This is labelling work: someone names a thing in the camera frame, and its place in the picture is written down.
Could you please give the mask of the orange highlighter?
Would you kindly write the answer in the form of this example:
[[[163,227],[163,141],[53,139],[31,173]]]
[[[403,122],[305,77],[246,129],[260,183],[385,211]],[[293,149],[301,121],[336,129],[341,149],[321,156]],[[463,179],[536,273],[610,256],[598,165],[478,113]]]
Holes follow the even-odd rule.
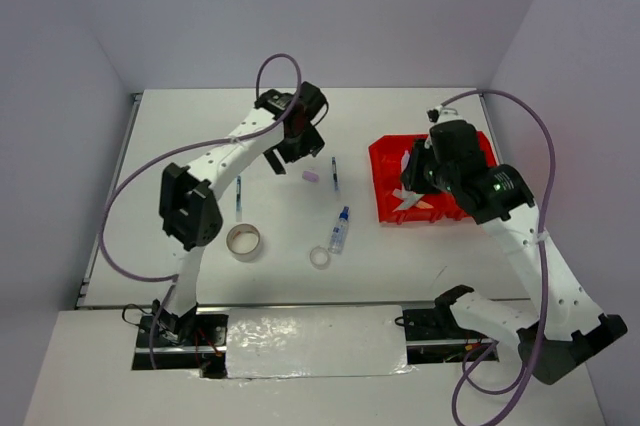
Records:
[[[394,190],[394,191],[393,191],[392,195],[393,195],[396,199],[399,199],[399,200],[402,202],[402,201],[403,201],[403,200],[404,200],[404,199],[405,199],[409,194],[411,194],[411,193],[412,193],[412,192],[409,192],[409,191],[404,191],[404,190],[396,189],[396,190]],[[430,204],[428,204],[428,203],[426,203],[426,202],[423,200],[423,197],[422,197],[422,199],[421,199],[421,200],[420,200],[420,201],[419,201],[415,206],[413,206],[413,207],[417,207],[418,209],[430,209],[430,208],[431,208],[431,205],[430,205]]]

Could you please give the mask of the purple highlighter cap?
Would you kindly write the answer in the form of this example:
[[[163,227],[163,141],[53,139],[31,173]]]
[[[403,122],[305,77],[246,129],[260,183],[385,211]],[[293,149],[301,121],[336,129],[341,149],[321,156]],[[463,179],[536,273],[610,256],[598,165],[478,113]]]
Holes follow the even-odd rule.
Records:
[[[305,171],[302,173],[302,178],[303,178],[305,181],[312,182],[312,183],[317,183],[317,182],[319,181],[319,176],[318,176],[318,174],[317,174],[317,173],[315,173],[315,172],[313,172],[313,171],[310,171],[310,170],[305,170]]]

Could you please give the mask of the green highlighter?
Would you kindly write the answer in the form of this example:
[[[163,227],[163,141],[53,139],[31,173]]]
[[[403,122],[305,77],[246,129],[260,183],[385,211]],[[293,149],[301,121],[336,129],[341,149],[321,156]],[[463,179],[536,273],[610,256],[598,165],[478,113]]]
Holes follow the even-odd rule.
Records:
[[[409,194],[400,205],[395,208],[395,211],[405,211],[415,206],[423,197],[423,194],[412,192]]]

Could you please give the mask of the pink highlighter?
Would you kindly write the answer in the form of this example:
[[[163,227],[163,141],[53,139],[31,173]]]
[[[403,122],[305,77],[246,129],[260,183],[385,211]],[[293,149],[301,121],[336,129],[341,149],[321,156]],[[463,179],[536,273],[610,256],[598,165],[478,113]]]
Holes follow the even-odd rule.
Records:
[[[406,186],[406,173],[405,171],[407,170],[407,167],[409,165],[409,161],[410,161],[410,152],[408,150],[405,150],[403,153],[403,156],[401,158],[401,176],[400,176],[400,180],[401,180],[401,185],[402,185],[402,189],[405,190],[405,186]]]

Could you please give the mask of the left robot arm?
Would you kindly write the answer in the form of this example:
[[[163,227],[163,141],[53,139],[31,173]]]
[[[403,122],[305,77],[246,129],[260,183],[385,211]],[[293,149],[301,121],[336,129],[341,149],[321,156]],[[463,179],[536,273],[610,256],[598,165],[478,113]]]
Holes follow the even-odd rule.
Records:
[[[189,342],[196,331],[197,279],[208,246],[220,233],[223,217],[218,201],[257,158],[264,157],[277,175],[286,163],[316,156],[324,140],[313,124],[328,105],[321,90],[303,82],[289,115],[290,93],[271,89],[261,94],[251,112],[217,146],[185,166],[171,163],[161,178],[159,213],[163,231],[176,243],[171,257],[178,279],[170,298],[156,300],[152,312],[160,333],[175,345]]]

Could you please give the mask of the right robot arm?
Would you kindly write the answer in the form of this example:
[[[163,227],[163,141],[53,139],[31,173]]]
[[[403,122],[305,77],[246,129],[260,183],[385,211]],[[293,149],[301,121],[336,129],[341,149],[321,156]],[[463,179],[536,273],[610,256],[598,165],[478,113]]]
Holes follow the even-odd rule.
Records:
[[[622,317],[605,313],[578,282],[519,172],[488,163],[473,125],[440,122],[414,140],[401,181],[412,192],[451,194],[499,245],[536,309],[519,312],[459,285],[434,301],[442,335],[479,332],[515,350],[539,382],[552,385],[627,333]]]

